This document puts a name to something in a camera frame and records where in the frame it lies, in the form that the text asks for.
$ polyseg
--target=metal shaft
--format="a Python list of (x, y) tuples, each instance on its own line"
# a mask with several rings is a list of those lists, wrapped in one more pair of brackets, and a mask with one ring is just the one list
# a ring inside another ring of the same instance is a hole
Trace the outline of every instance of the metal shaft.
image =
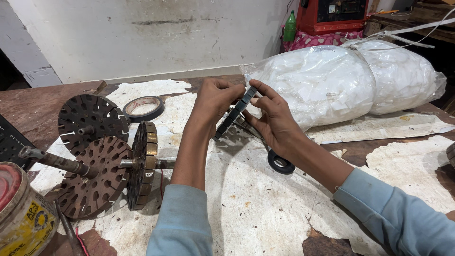
[(120, 167), (122, 167), (122, 168), (133, 168), (133, 159), (122, 159), (120, 161)]
[(247, 120), (245, 120), (243, 116), (239, 115), (238, 118), (235, 120), (235, 124), (249, 131), (252, 135), (260, 139), (262, 143), (267, 144), (264, 137), (262, 137), (262, 134), (258, 130), (256, 130), (256, 128), (253, 125), (251, 125)]
[(82, 246), (81, 246), (79, 240), (76, 237), (76, 234), (74, 233), (73, 226), (71, 226), (71, 223), (69, 222), (69, 220), (61, 212), (60, 203), (58, 201), (58, 198), (55, 199), (54, 202), (56, 203), (58, 216), (60, 217), (63, 228), (65, 229), (66, 235), (68, 236), (68, 241), (70, 242), (71, 248), (73, 249), (74, 256), (84, 256), (85, 253), (82, 249)]
[[(122, 159), (120, 162), (120, 167), (122, 168), (132, 168), (133, 165), (133, 159)], [(175, 160), (157, 159), (155, 162), (155, 169), (174, 169), (174, 165)]]
[(44, 152), (30, 146), (25, 146), (20, 150), (18, 155), (21, 158), (29, 159), (40, 164), (79, 174), (81, 177), (92, 179), (98, 175), (98, 172), (90, 169), (88, 165)]
[(93, 125), (89, 125), (85, 128), (80, 128), (79, 130), (77, 130), (77, 133), (80, 135), (92, 135), (96, 133), (96, 129), (95, 127), (93, 127)]
[(174, 169), (175, 160), (157, 159), (155, 169)]

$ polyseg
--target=green bottle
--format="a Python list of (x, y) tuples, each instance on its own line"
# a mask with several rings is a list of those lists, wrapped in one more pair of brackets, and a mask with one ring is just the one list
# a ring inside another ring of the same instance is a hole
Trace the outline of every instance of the green bottle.
[(295, 16), (294, 11), (291, 11), (286, 24), (284, 25), (284, 42), (293, 42), (295, 37)]

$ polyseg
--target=person's right hand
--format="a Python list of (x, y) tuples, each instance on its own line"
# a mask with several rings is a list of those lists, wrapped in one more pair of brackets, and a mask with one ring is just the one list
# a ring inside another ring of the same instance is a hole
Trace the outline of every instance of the person's right hand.
[(280, 157), (291, 160), (296, 140), (306, 139), (305, 134), (294, 121), (288, 103), (276, 91), (255, 79), (250, 80), (250, 85), (262, 94), (261, 98), (252, 98), (250, 101), (253, 106), (262, 109), (262, 117), (258, 119), (245, 110), (243, 114), (246, 120)]

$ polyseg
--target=light blue sleeve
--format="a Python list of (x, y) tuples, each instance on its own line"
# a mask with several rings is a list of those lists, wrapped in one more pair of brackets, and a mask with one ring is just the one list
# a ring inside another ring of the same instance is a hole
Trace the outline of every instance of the light blue sleeve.
[(212, 255), (207, 194), (185, 185), (168, 185), (146, 256)]
[(334, 199), (396, 255), (455, 256), (455, 222), (360, 169), (354, 169)]

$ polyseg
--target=pink cloth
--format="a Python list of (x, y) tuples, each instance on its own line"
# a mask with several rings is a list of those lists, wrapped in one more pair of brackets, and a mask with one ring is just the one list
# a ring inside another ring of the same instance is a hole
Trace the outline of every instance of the pink cloth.
[(285, 51), (294, 51), (301, 48), (320, 46), (320, 45), (342, 45), (346, 39), (362, 38), (363, 31), (360, 32), (335, 32), (320, 36), (310, 36), (302, 31), (295, 33), (294, 42), (284, 42)]

